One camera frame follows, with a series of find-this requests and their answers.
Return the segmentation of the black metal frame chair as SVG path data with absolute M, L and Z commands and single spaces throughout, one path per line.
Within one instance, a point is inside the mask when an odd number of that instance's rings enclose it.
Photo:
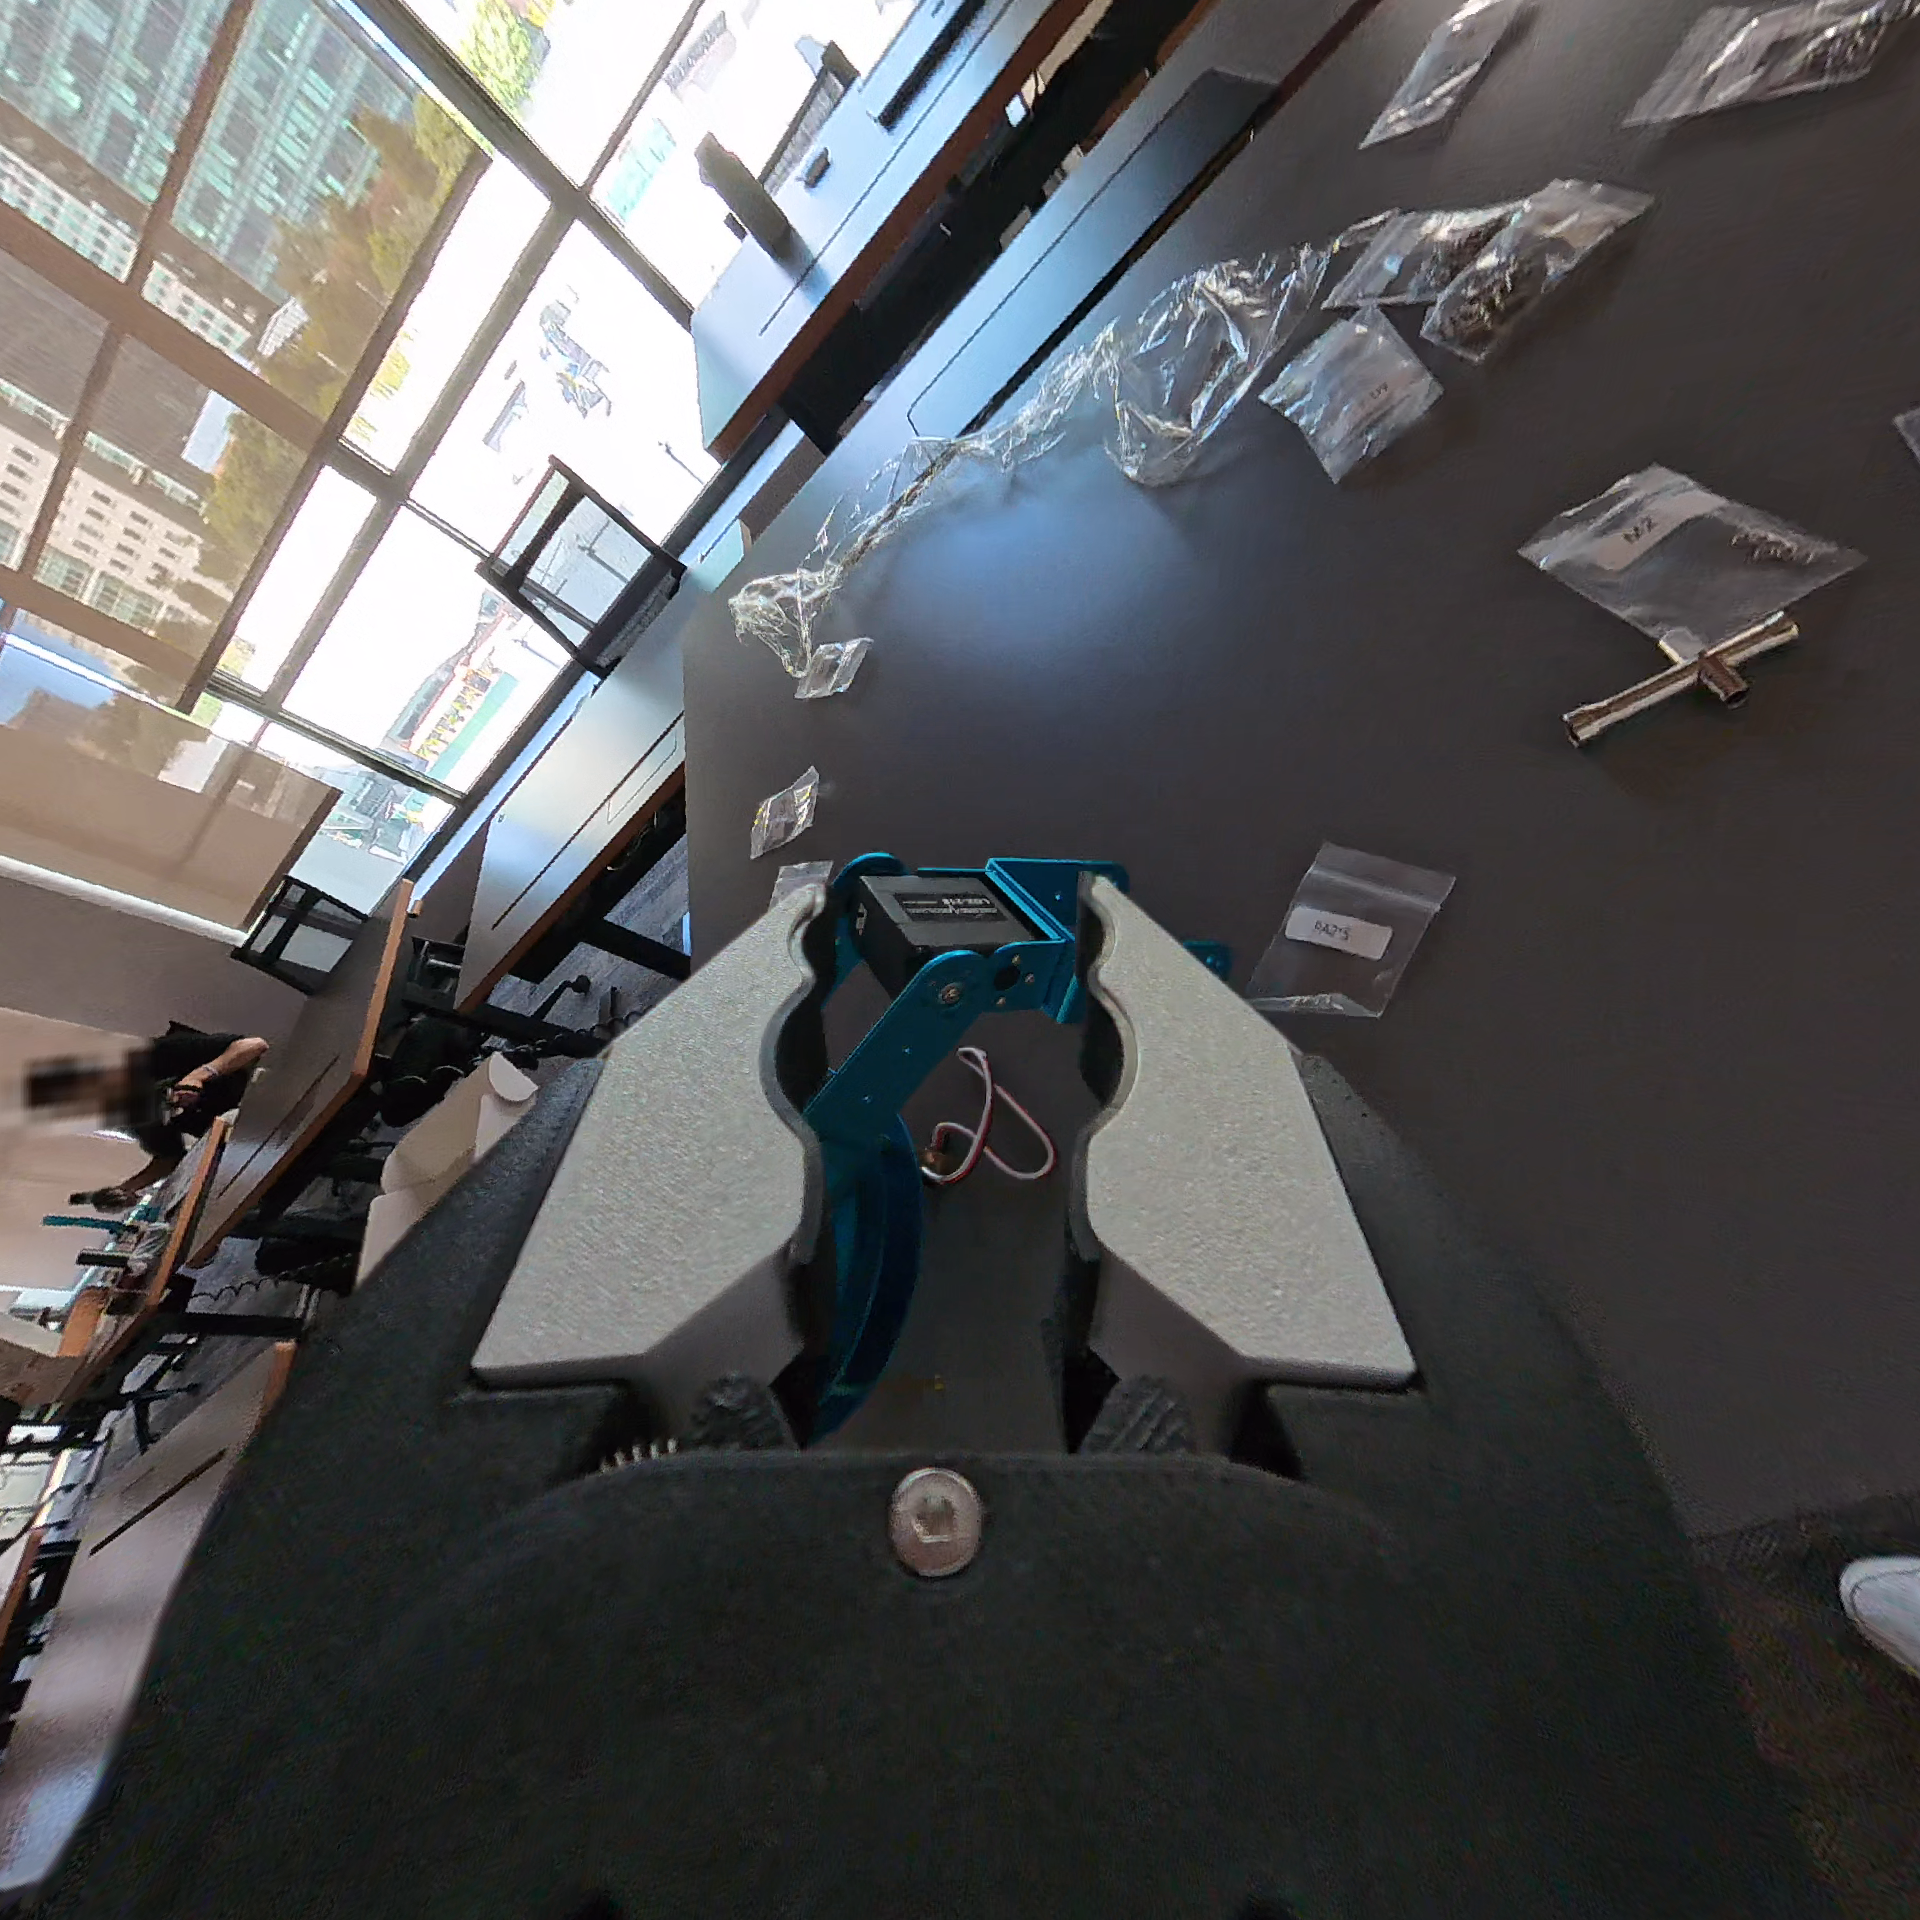
M 366 921 L 363 910 L 286 876 L 230 958 L 313 996 L 326 989 Z
M 479 574 L 605 682 L 678 596 L 689 566 L 552 455 Z

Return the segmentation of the empty clear labelled zip bag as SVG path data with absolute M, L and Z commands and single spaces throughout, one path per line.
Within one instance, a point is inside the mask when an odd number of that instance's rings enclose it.
M 1379 1020 L 1457 878 L 1321 844 L 1245 996 L 1270 1015 Z

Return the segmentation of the crumpled clear plastic wrap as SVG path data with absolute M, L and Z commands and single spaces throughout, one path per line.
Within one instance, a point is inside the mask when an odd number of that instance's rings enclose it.
M 767 647 L 802 682 L 827 606 L 867 557 L 909 524 L 986 477 L 1038 461 L 1081 427 L 1101 433 L 1112 463 L 1136 487 L 1181 482 L 1317 309 L 1334 251 L 1321 242 L 1215 260 L 1161 289 L 1135 317 L 1056 350 L 1010 414 L 967 434 L 913 439 L 835 502 L 802 565 L 733 594 L 735 635 Z

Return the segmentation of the blue toy robot arm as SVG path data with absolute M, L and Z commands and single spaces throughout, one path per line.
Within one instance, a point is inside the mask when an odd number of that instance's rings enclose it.
M 926 1180 L 902 1111 L 982 1018 L 1086 1020 L 1077 905 L 1091 878 L 1129 887 L 1127 870 L 1104 860 L 997 857 L 982 870 L 911 870 L 886 853 L 854 860 L 825 885 L 824 994 L 864 967 L 890 1003 L 802 1114 L 824 1148 L 835 1255 L 815 1442 L 875 1390 L 921 1275 Z

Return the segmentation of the large glass window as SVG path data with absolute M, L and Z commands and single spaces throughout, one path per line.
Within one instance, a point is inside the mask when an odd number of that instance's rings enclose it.
M 5 3 L 5 721 L 161 715 L 405 860 L 574 676 L 481 574 L 574 469 L 665 543 L 691 321 L 913 4 Z

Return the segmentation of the metal cross wrench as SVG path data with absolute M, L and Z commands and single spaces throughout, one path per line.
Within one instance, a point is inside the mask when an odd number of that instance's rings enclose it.
M 1694 694 L 1713 700 L 1721 708 L 1738 708 L 1752 694 L 1752 666 L 1795 644 L 1799 634 L 1798 619 L 1789 612 L 1775 612 L 1728 641 L 1703 647 L 1694 657 L 1675 654 L 1664 641 L 1662 650 L 1669 657 L 1669 666 L 1662 671 L 1621 687 L 1601 702 L 1563 713 L 1561 727 L 1569 743 L 1586 749 L 1629 722 Z

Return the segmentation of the white box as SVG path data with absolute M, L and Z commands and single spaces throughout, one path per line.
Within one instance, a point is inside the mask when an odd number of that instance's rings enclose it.
M 538 1081 L 489 1054 L 392 1150 L 368 1212 L 354 1285 L 525 1117 Z

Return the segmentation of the wood-edged dark desk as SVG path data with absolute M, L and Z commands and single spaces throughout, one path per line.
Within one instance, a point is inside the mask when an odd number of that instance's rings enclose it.
M 487 829 L 456 1006 L 472 1012 L 685 789 L 685 718 L 613 727 L 589 708 L 544 747 Z
M 714 134 L 701 181 L 744 242 L 691 323 L 705 447 L 735 458 L 784 405 L 822 442 L 840 365 L 909 338 L 986 260 L 1071 148 L 1187 35 L 1199 4 L 917 4 L 825 117 L 753 170 Z

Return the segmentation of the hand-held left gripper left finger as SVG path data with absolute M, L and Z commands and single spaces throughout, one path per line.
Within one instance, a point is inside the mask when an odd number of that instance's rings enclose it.
M 778 1076 L 819 982 L 815 881 L 608 1046 L 472 1366 L 487 1386 L 771 1386 L 802 1356 L 797 1275 L 824 1150 Z

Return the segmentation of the dark grey desk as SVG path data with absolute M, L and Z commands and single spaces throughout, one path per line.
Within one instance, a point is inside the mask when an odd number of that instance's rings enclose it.
M 1669 130 L 1625 111 L 1703 4 L 1536 4 L 1445 138 L 1361 138 L 1447 4 L 1219 4 L 1157 83 L 1248 138 L 1113 282 L 1035 234 L 883 391 L 744 572 L 806 557 L 917 433 L 1183 274 L 1554 175 L 1654 205 L 1419 434 L 1331 484 L 1251 402 L 1131 487 L 1058 447 L 861 566 L 851 694 L 801 702 L 723 596 L 687 631 L 694 934 L 808 850 L 1115 857 L 1246 970 L 1325 841 L 1457 878 L 1389 1012 L 1299 1021 L 1557 1289 L 1691 1529 L 1915 1489 L 1915 35 L 1871 79 Z M 1591 749 L 1641 635 L 1521 557 L 1679 469 L 1865 555 L 1733 710 Z

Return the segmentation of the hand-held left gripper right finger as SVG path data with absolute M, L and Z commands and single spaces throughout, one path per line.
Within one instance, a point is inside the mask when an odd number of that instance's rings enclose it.
M 1118 1378 L 1401 1390 L 1418 1362 L 1278 1029 L 1113 881 L 1081 881 L 1101 1111 L 1072 1234 Z

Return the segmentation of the white sneaker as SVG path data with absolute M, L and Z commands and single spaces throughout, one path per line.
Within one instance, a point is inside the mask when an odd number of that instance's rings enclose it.
M 1920 1562 L 1915 1554 L 1869 1554 L 1841 1570 L 1839 1597 L 1849 1625 L 1885 1657 L 1920 1674 Z

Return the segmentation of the zip bag of dark screws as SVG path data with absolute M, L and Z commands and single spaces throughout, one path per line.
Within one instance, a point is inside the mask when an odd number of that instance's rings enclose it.
M 1546 182 L 1445 286 L 1423 325 L 1425 342 L 1474 365 L 1489 361 L 1557 286 L 1650 205 L 1649 191 L 1616 182 Z

